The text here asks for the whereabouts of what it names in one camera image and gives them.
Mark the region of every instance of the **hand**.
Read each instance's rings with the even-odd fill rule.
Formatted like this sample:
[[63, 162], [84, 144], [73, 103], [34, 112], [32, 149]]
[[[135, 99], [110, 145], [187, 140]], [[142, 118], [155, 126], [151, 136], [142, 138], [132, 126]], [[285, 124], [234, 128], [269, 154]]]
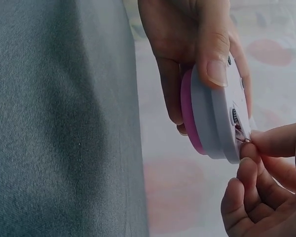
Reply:
[[244, 81], [251, 116], [248, 64], [229, 17], [229, 0], [138, 0], [143, 27], [159, 67], [170, 119], [186, 134], [180, 89], [184, 73], [197, 64], [200, 79], [212, 88], [227, 86], [229, 51]]
[[251, 139], [254, 145], [246, 144], [241, 151], [250, 158], [242, 159], [222, 200], [227, 234], [296, 237], [296, 166], [278, 158], [296, 158], [296, 123], [253, 133]]

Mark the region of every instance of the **gray fabric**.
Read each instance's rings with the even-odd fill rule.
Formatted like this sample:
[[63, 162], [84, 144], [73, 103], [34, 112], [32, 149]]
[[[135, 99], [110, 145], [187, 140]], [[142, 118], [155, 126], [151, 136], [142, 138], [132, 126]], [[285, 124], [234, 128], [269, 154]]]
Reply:
[[121, 0], [0, 0], [0, 237], [147, 237]]

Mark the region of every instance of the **blurred background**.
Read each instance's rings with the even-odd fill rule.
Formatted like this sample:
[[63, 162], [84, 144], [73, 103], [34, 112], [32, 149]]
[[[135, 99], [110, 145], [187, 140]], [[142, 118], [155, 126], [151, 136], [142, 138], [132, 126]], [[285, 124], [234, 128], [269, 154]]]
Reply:
[[[198, 154], [168, 119], [137, 0], [124, 0], [136, 44], [152, 237], [224, 237], [220, 202], [237, 165]], [[259, 130], [296, 122], [296, 0], [231, 0], [246, 51]]]

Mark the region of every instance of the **gray plastic casing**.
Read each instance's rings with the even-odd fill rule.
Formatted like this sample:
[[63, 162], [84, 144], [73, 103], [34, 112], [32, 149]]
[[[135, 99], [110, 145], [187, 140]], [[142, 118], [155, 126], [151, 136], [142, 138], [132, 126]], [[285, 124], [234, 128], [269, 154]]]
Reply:
[[193, 116], [199, 139], [206, 154], [212, 159], [226, 158], [230, 163], [239, 163], [241, 142], [235, 138], [232, 109], [236, 109], [250, 137], [250, 123], [242, 79], [232, 56], [227, 67], [228, 87], [211, 89], [198, 76], [194, 66], [191, 75], [191, 100]]

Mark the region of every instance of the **round plastic device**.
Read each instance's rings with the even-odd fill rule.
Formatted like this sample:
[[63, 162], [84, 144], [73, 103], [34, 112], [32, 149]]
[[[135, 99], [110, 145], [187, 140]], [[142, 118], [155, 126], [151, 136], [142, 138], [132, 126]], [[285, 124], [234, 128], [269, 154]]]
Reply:
[[201, 82], [196, 67], [183, 77], [181, 107], [194, 148], [212, 159], [239, 162], [240, 145], [250, 137], [250, 123], [242, 79], [230, 56], [228, 87], [212, 90]]

